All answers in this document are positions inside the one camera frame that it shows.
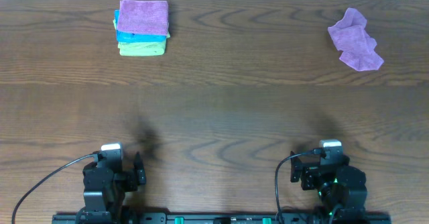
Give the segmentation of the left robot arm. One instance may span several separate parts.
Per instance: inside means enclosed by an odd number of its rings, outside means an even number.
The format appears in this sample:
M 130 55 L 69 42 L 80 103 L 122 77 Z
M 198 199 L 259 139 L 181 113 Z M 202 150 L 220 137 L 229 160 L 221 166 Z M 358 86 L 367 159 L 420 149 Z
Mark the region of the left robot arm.
M 135 154 L 133 168 L 124 170 L 121 150 L 105 150 L 93 154 L 94 161 L 83 173 L 84 203 L 75 217 L 82 223 L 139 223 L 138 214 L 123 205 L 125 194 L 146 184 L 143 160 Z

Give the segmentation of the purple microfiber cloth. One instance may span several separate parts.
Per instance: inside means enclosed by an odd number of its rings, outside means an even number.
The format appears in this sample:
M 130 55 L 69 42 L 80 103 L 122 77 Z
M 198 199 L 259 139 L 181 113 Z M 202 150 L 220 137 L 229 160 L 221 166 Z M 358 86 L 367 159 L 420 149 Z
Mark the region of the purple microfiber cloth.
M 341 20 L 328 27 L 335 48 L 342 52 L 339 60 L 358 72 L 379 70 L 384 63 L 375 52 L 376 40 L 365 31 L 366 25 L 361 12 L 348 8 Z

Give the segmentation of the folded purple cloth on stack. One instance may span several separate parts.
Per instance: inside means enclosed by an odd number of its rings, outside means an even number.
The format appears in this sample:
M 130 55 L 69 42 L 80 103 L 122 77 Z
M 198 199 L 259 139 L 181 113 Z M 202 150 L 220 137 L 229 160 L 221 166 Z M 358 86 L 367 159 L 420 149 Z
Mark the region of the folded purple cloth on stack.
M 168 34 L 168 2 L 121 0 L 117 29 L 130 34 Z

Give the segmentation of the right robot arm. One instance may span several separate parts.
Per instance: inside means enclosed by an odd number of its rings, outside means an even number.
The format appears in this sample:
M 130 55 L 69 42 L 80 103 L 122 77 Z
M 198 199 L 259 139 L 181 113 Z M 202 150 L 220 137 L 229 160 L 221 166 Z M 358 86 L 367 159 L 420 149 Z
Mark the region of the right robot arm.
M 321 207 L 314 210 L 313 223 L 358 223 L 365 219 L 367 198 L 366 175 L 350 166 L 350 158 L 342 150 L 316 148 L 318 162 L 303 163 L 291 153 L 291 182 L 301 182 L 302 190 L 316 190 Z

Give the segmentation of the folded green cloth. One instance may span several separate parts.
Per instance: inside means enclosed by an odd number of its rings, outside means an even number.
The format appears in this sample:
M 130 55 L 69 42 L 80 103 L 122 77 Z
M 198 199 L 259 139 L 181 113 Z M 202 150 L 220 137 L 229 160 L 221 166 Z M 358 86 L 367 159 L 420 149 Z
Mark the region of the folded green cloth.
M 122 56 L 159 56 L 165 52 L 166 40 L 163 42 L 118 42 L 118 49 Z

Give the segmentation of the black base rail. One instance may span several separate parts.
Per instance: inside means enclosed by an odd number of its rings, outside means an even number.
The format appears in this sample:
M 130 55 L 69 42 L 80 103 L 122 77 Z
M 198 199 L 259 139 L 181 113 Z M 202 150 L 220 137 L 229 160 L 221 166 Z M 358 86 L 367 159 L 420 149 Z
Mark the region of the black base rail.
M 329 223 L 329 216 L 322 218 L 308 213 L 283 213 L 284 223 L 286 224 L 307 224 L 307 223 Z M 52 224 L 71 224 L 76 223 L 76 214 L 57 214 L 52 217 Z M 82 214 L 79 223 L 107 223 L 107 221 L 95 221 L 90 214 Z M 143 213 L 131 214 L 118 223 L 138 223 L 138 224 L 277 224 L 280 223 L 279 217 L 275 215 L 251 215 L 251 214 L 166 214 L 166 213 Z M 334 219 L 332 223 L 371 223 L 371 224 L 391 224 L 388 215 L 372 214 L 368 215 L 362 221 L 345 221 Z

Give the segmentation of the folded blue cloth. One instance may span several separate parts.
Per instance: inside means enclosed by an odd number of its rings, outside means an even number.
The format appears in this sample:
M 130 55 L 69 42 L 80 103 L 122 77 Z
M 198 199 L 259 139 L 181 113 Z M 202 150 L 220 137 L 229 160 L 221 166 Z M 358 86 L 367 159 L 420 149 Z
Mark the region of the folded blue cloth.
M 116 31 L 116 38 L 118 42 L 125 43 L 138 43 L 138 42 L 163 42 L 170 37 L 170 33 L 164 35 L 146 35 L 146 34 L 132 34 L 127 32 L 121 32 L 117 29 L 117 22 L 119 19 L 119 10 L 116 9 L 114 12 L 113 25 Z

